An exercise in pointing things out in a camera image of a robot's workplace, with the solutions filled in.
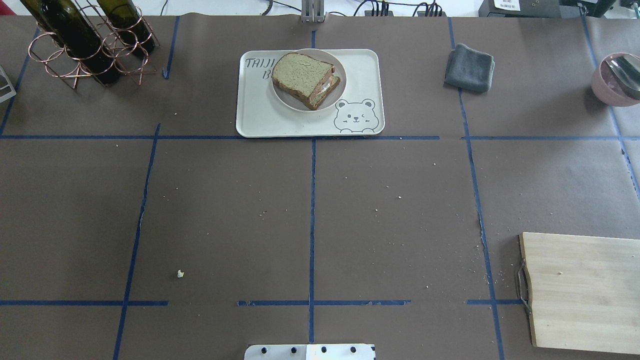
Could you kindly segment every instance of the sandwich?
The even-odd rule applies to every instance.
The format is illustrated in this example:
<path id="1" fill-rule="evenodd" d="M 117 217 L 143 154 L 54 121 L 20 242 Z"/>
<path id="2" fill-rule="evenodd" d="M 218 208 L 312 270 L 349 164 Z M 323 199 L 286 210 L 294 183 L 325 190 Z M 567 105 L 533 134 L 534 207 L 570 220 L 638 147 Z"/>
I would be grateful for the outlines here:
<path id="1" fill-rule="evenodd" d="M 300 53 L 285 54 L 273 67 L 271 79 L 283 91 L 317 110 L 324 99 L 340 83 L 333 75 L 335 66 Z"/>

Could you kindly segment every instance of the green glass bottle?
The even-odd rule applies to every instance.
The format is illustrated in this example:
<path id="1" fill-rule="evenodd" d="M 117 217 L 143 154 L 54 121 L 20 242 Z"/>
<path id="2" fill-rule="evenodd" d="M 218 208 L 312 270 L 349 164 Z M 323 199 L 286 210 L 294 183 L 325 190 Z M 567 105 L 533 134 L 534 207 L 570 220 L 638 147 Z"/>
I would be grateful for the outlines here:
<path id="1" fill-rule="evenodd" d="M 134 37 L 128 31 L 120 31 L 119 35 L 123 42 L 127 45 L 133 45 L 136 42 L 136 38 L 138 38 L 138 42 L 141 43 L 147 53 L 150 54 L 154 50 L 156 42 L 151 36 L 151 31 L 149 31 L 144 22 L 139 21 L 140 15 L 131 0 L 98 0 L 98 3 L 114 27 L 128 29 L 136 35 Z M 133 51 L 133 55 L 142 57 L 144 52 L 136 49 Z"/>
<path id="2" fill-rule="evenodd" d="M 62 41 L 73 57 L 84 59 L 84 66 L 103 84 L 114 83 L 120 77 L 109 49 L 87 23 L 71 0 L 40 0 L 40 15 Z"/>
<path id="3" fill-rule="evenodd" d="M 24 5 L 27 11 L 36 19 L 38 22 L 38 26 L 40 29 L 44 31 L 52 33 L 53 30 L 47 25 L 47 23 L 43 20 L 42 15 L 40 14 L 40 0 L 20 0 L 20 2 Z M 53 41 L 56 43 L 58 47 L 64 47 L 65 43 L 60 40 L 56 34 L 51 35 Z"/>

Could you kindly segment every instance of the gray cloth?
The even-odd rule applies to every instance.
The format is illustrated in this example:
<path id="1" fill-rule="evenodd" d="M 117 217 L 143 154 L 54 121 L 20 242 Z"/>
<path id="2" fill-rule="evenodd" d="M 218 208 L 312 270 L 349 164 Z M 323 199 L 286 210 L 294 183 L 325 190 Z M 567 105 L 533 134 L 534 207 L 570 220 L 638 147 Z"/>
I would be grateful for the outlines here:
<path id="1" fill-rule="evenodd" d="M 458 44 L 449 54 L 444 82 L 475 92 L 487 92 L 491 88 L 494 66 L 493 56 Z"/>

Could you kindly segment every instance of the pink bowl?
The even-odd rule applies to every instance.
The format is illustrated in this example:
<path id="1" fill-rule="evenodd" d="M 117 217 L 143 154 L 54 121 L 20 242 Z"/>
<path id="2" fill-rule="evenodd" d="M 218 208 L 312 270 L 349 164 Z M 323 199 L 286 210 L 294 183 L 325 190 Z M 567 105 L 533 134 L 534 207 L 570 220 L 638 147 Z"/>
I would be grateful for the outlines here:
<path id="1" fill-rule="evenodd" d="M 626 54 L 627 53 L 614 53 L 608 55 L 600 62 L 600 64 L 598 64 L 598 67 L 593 72 L 593 76 L 591 77 L 591 88 L 598 99 L 605 104 L 611 106 L 632 106 L 640 104 L 640 100 L 629 97 L 624 93 L 624 91 L 622 91 L 616 76 L 605 62 Z"/>

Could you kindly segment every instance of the bear face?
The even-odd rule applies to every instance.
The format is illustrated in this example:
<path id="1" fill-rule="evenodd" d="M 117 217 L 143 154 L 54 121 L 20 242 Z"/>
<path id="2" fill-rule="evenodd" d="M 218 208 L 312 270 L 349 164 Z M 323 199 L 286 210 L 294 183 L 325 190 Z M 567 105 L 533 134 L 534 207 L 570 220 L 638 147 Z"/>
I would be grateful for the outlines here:
<path id="1" fill-rule="evenodd" d="M 373 133 L 380 121 L 373 109 L 376 103 L 371 99 L 362 102 L 347 102 L 340 99 L 335 103 L 338 109 L 333 124 L 340 133 Z"/>

